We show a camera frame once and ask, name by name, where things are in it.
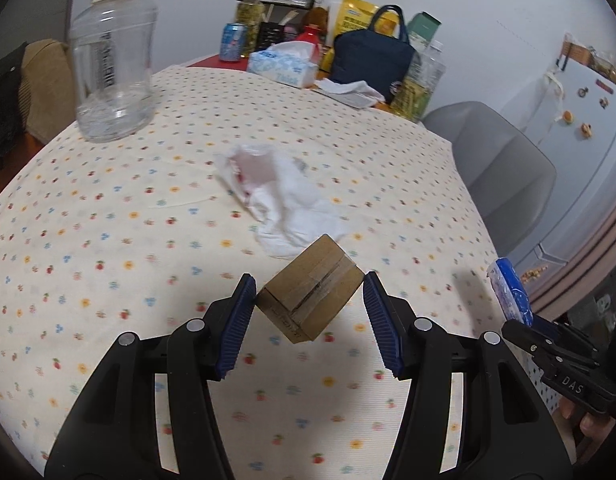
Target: cooking oil bottle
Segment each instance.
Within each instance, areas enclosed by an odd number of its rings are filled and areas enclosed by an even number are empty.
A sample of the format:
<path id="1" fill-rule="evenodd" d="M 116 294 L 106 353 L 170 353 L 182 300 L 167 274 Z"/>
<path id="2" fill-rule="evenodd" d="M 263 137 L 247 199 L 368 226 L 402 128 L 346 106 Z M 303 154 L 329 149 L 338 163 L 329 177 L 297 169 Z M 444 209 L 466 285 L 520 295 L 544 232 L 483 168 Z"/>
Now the cooking oil bottle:
<path id="1" fill-rule="evenodd" d="M 402 87 L 390 104 L 393 113 L 413 122 L 423 117 L 432 92 L 446 72 L 441 62 L 442 47 L 441 43 L 433 41 L 421 55 L 420 64 L 413 59 Z"/>
<path id="2" fill-rule="evenodd" d="M 242 57 L 248 57 L 255 50 L 263 12 L 264 4 L 259 0 L 242 0 L 237 4 L 234 20 L 248 27 L 246 41 L 243 43 Z"/>

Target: white cloth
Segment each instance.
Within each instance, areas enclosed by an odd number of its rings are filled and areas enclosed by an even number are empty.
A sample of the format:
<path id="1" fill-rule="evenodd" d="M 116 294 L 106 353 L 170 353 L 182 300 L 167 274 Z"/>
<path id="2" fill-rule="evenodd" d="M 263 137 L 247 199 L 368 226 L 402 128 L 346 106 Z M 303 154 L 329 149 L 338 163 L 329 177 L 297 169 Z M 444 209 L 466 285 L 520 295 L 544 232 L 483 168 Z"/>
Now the white cloth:
<path id="1" fill-rule="evenodd" d="M 386 100 L 365 81 L 340 84 L 330 79 L 322 79 L 315 81 L 315 85 L 322 90 L 321 93 L 324 95 L 355 108 L 371 107 Z"/>
<path id="2" fill-rule="evenodd" d="M 256 239 L 266 254 L 294 258 L 323 234 L 346 232 L 334 206 L 302 172 L 306 164 L 265 144 L 242 144 L 217 155 L 221 178 L 262 222 Z"/>

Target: crumpled paper towel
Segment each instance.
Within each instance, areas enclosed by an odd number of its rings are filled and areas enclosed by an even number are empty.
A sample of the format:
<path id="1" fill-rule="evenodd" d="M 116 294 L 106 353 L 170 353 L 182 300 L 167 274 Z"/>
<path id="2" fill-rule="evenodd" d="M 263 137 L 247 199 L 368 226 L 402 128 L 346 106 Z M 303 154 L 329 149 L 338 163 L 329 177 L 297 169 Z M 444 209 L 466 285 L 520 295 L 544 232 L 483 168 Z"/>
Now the crumpled paper towel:
<path id="1" fill-rule="evenodd" d="M 265 144 L 242 144 L 214 158 L 221 178 L 262 225 L 266 254 L 292 259 L 323 234 L 345 233 L 334 206 L 303 173 L 306 164 Z"/>

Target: navy blue bag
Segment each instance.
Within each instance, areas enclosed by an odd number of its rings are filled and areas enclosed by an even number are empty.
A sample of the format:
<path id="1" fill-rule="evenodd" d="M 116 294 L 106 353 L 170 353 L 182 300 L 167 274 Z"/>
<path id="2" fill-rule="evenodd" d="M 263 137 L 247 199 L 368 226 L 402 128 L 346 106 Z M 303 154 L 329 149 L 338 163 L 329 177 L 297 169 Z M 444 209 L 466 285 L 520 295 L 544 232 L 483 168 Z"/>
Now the navy blue bag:
<path id="1" fill-rule="evenodd" d="M 374 30 L 374 24 L 388 10 L 394 10 L 399 16 L 399 39 Z M 379 9 L 368 28 L 339 34 L 333 47 L 335 57 L 330 80 L 342 84 L 365 81 L 380 92 L 388 104 L 399 91 L 413 56 L 419 60 L 419 54 L 410 46 L 402 9 L 396 5 Z"/>

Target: finger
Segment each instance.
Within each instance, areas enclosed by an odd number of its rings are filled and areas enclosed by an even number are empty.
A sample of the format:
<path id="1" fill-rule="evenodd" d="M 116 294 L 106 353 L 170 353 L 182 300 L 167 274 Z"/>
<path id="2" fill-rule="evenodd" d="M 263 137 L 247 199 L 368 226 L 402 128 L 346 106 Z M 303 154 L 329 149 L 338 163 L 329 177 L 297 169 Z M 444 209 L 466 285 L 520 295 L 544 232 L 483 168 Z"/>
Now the finger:
<path id="1" fill-rule="evenodd" d="M 584 418 L 581 419 L 581 433 L 590 437 L 594 442 L 603 442 L 608 434 L 612 431 L 615 424 L 614 418 L 600 418 L 594 417 L 587 413 Z"/>
<path id="2" fill-rule="evenodd" d="M 562 413 L 563 418 L 571 418 L 572 413 L 575 411 L 575 403 L 566 397 L 562 397 L 559 400 L 559 411 Z"/>

